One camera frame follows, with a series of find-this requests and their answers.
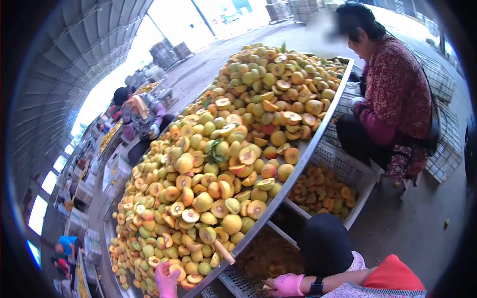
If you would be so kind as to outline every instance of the support pole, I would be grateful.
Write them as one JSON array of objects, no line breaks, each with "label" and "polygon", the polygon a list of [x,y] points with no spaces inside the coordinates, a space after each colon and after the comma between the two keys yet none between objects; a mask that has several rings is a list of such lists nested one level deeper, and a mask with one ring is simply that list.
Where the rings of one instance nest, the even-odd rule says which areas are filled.
[{"label": "support pole", "polygon": [[200,16],[202,17],[202,19],[204,20],[205,24],[207,25],[207,27],[209,28],[210,32],[212,32],[212,35],[215,37],[215,33],[214,31],[212,30],[212,27],[210,26],[209,22],[207,21],[206,17],[204,16],[204,14],[202,13],[202,11],[200,10],[199,6],[197,6],[196,2],[194,0],[190,0],[192,2],[192,4],[196,7],[196,10],[197,12],[200,14]]},{"label": "support pole", "polygon": [[151,16],[149,15],[148,12],[146,12],[146,15],[151,19],[152,23],[156,26],[156,28],[159,30],[159,32],[161,32],[162,37],[165,37],[164,33],[162,33],[162,31],[159,29],[159,26],[156,24],[156,22],[154,22],[154,20],[151,18]]}]

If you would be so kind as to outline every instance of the red cloth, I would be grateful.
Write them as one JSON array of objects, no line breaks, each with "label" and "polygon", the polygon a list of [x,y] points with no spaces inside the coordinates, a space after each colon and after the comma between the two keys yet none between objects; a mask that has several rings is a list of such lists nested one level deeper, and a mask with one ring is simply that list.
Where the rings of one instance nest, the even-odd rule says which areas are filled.
[{"label": "red cloth", "polygon": [[111,108],[109,109],[109,113],[111,114],[111,117],[114,119],[114,121],[117,122],[118,117],[121,116],[123,113],[121,112],[121,109],[119,109],[117,112],[113,113],[115,108],[116,108],[116,105],[113,104],[111,106]]},{"label": "red cloth", "polygon": [[421,280],[396,255],[386,257],[366,280],[363,287],[392,290],[425,290]]},{"label": "red cloth", "polygon": [[[377,42],[376,52],[367,65],[366,106],[370,108],[361,124],[370,138],[383,143],[396,135],[418,139],[429,137],[431,92],[424,71],[408,49],[386,35]],[[388,132],[387,138],[379,136]],[[427,162],[426,150],[413,148],[407,173],[417,176]]]},{"label": "red cloth", "polygon": [[86,162],[88,160],[86,158],[81,158],[79,161],[78,161],[78,167],[82,170],[84,170],[84,166],[86,165]]}]

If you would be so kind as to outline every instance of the black wristwatch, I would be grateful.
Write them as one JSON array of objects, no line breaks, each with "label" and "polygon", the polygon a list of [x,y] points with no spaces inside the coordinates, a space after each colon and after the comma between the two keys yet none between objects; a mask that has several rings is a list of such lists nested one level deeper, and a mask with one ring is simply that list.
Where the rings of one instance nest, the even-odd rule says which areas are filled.
[{"label": "black wristwatch", "polygon": [[306,297],[321,297],[323,293],[323,278],[317,277],[315,282],[311,284],[310,291]]}]

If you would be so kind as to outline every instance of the hand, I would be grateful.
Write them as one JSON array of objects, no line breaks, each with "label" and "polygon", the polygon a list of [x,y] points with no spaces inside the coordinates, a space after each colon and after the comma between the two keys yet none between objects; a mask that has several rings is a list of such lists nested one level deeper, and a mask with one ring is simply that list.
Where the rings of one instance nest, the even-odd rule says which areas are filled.
[{"label": "hand", "polygon": [[156,267],[156,274],[154,280],[157,283],[157,291],[161,293],[161,298],[176,298],[177,297],[177,278],[180,275],[180,270],[174,270],[169,274],[169,262],[160,263]]},{"label": "hand", "polygon": [[269,290],[269,295],[272,297],[304,296],[304,294],[300,292],[300,283],[304,276],[304,274],[296,275],[288,273],[280,275],[276,279],[267,279],[267,285],[272,287],[272,289]]},{"label": "hand", "polygon": [[351,99],[351,110],[354,111],[354,107],[358,104],[358,103],[366,103],[365,99],[361,96],[356,96],[354,97],[353,99]]},{"label": "hand", "polygon": [[149,128],[149,137],[151,138],[151,140],[155,140],[157,139],[158,136],[159,136],[159,127],[157,127],[157,124],[154,123]]}]

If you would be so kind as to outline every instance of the pile of peaches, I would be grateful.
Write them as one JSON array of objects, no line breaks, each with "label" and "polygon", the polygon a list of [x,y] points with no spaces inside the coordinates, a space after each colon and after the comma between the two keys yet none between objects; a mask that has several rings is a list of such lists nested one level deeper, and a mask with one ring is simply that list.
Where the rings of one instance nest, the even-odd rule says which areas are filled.
[{"label": "pile of peaches", "polygon": [[146,296],[159,296],[155,268],[169,262],[195,287],[267,209],[328,111],[346,64],[283,48],[248,45],[212,87],[153,141],[132,169],[113,214],[113,272],[126,271]]}]

